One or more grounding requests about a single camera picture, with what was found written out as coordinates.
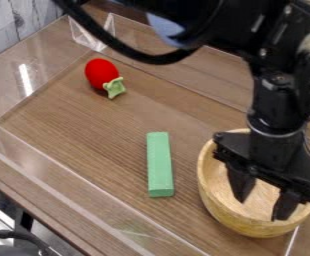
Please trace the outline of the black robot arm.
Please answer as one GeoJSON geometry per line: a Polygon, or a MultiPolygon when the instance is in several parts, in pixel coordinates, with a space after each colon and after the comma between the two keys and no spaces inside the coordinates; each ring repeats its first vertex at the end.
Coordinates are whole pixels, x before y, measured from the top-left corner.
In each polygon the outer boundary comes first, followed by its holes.
{"type": "Polygon", "coordinates": [[[306,0],[111,0],[143,11],[172,51],[147,54],[119,40],[75,0],[55,4],[126,57],[174,64],[211,46],[249,64],[254,81],[249,132],[219,132],[215,158],[227,167],[234,197],[245,201],[257,181],[279,188],[275,220],[310,203],[310,4],[306,0]]]}

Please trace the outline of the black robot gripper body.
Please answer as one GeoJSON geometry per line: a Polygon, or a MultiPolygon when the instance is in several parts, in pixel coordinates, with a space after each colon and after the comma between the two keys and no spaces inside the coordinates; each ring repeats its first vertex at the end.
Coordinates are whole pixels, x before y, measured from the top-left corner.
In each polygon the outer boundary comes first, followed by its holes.
{"type": "Polygon", "coordinates": [[[305,131],[290,134],[225,131],[214,134],[214,157],[237,163],[257,179],[281,191],[301,194],[301,203],[310,203],[310,149],[305,131]]]}

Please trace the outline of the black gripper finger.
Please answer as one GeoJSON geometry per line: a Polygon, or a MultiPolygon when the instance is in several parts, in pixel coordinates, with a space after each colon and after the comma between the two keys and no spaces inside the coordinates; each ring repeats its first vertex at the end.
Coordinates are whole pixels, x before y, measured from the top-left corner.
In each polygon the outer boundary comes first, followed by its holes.
{"type": "Polygon", "coordinates": [[[226,167],[233,195],[235,199],[243,203],[254,189],[255,178],[242,169],[237,163],[229,162],[226,167]]]}
{"type": "Polygon", "coordinates": [[[273,207],[271,220],[286,221],[301,203],[301,194],[293,190],[281,191],[273,207]]]}

